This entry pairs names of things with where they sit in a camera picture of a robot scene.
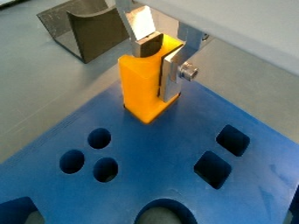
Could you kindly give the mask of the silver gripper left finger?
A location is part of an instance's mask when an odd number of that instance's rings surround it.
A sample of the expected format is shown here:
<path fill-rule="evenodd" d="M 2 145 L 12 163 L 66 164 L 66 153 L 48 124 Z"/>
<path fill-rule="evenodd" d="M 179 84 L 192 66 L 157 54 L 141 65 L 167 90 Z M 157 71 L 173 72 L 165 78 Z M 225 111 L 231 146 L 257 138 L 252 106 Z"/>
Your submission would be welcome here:
<path fill-rule="evenodd" d="M 145 58 L 155 55 L 164 35 L 155 29 L 151 8 L 135 0 L 116 0 L 116 10 L 129 36 L 133 56 Z"/>

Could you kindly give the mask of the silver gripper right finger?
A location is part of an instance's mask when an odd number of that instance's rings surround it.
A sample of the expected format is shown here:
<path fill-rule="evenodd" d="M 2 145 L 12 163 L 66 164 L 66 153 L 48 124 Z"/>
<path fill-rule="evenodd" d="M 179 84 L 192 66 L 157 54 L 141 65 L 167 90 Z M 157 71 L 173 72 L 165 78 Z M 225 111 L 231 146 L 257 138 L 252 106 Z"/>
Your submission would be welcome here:
<path fill-rule="evenodd" d="M 159 98 L 164 102 L 181 92 L 181 79 L 191 81 L 199 73 L 188 59 L 201 49 L 204 35 L 196 28 L 179 23 L 177 38 L 183 43 L 163 56 Z"/>

